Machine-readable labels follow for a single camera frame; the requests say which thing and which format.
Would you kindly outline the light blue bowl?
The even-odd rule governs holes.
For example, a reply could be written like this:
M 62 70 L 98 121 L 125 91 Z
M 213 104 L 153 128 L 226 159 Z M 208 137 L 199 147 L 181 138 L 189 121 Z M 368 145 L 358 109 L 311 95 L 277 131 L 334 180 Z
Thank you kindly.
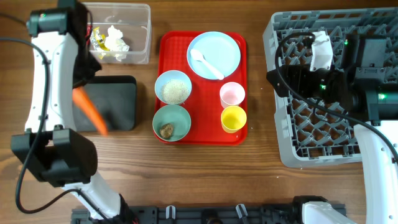
M 161 102 L 168 105 L 180 105 L 190 96 L 192 82 L 185 73 L 169 70 L 156 79 L 154 89 Z

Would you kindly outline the white rice grains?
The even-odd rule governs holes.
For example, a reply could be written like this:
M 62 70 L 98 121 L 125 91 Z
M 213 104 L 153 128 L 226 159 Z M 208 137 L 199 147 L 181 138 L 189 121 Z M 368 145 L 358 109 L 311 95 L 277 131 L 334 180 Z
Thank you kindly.
M 188 98 L 190 91 L 183 81 L 171 79 L 162 86 L 160 93 L 165 103 L 177 105 Z

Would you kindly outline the white tissue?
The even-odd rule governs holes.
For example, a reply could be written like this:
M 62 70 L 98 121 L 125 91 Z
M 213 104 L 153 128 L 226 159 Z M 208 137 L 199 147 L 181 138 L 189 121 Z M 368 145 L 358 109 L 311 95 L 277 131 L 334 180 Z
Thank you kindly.
M 108 36 L 105 38 L 104 44 L 110 52 L 120 52 L 120 54 L 117 53 L 114 55 L 117 61 L 122 62 L 126 58 L 126 52 L 129 51 L 129 46 L 123 41 L 123 33 L 113 25 L 108 28 Z

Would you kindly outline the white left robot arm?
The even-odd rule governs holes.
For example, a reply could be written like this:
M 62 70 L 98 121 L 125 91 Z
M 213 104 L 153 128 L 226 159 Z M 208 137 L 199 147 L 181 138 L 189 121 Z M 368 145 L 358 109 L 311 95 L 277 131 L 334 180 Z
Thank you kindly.
M 24 133 L 11 138 L 22 171 L 73 194 L 93 223 L 138 223 L 123 197 L 98 172 L 95 145 L 77 133 L 73 107 L 80 107 L 105 135 L 108 130 L 83 90 L 101 69 L 90 53 L 91 12 L 78 1 L 59 1 L 33 11 L 27 21 L 34 53 L 32 103 Z

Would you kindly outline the green bowl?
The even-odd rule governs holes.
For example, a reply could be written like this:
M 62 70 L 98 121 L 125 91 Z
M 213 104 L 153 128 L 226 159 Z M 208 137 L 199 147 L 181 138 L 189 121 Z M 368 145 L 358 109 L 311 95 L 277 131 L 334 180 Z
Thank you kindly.
M 172 123 L 174 132 L 170 139 L 163 139 L 159 130 L 161 126 Z M 155 135 L 166 142 L 177 142 L 183 139 L 190 131 L 192 125 L 191 116 L 188 111 L 179 105 L 166 105 L 155 113 L 152 120 L 152 128 Z

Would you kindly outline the brown food scrap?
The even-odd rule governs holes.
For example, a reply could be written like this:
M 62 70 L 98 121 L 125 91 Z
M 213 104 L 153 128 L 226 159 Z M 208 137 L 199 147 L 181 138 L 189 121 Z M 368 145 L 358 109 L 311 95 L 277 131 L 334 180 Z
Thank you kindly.
M 172 123 L 167 123 L 161 126 L 159 133 L 161 138 L 163 139 L 170 139 L 174 132 L 174 126 Z

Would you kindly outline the red snack wrapper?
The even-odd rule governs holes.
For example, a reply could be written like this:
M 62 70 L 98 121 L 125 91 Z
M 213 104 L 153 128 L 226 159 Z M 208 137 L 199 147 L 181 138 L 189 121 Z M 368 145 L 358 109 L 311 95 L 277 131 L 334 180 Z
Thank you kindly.
M 85 39 L 86 39 L 86 40 L 89 40 L 89 39 L 90 39 L 91 33 L 92 33 L 92 25 L 88 25 L 88 26 L 87 26 L 87 30 L 86 30 L 86 36 L 85 36 Z

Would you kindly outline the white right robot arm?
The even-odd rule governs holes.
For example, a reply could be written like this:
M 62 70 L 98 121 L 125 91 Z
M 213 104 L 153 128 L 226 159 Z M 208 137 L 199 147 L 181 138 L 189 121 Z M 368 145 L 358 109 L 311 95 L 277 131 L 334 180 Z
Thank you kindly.
M 331 66 L 333 51 L 327 35 L 299 32 L 312 50 L 310 65 L 281 65 L 267 73 L 276 93 L 294 95 L 307 105 L 327 108 L 338 103 L 340 118 L 354 128 L 362 157 L 366 190 L 366 222 L 397 222 L 397 85 L 385 81 L 386 38 L 348 34 L 341 65 Z

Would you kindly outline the yellow clear candy wrapper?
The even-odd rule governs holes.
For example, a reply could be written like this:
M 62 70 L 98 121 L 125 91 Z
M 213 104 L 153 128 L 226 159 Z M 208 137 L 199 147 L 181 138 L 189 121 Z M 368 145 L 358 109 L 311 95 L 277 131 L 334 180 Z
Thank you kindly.
M 90 36 L 90 42 L 94 47 L 94 50 L 99 52 L 98 57 L 100 60 L 102 60 L 104 56 L 106 56 L 106 53 L 109 52 L 109 49 L 105 46 L 105 39 L 105 35 L 100 34 L 99 27 L 93 29 Z

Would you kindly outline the orange carrot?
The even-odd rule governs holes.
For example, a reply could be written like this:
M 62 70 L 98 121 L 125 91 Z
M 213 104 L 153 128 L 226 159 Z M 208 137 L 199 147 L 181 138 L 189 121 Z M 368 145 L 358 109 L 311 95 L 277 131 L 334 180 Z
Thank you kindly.
M 82 86 L 73 89 L 72 100 L 74 104 L 92 122 L 97 131 L 102 136 L 107 136 L 108 129 L 106 127 L 106 123 Z

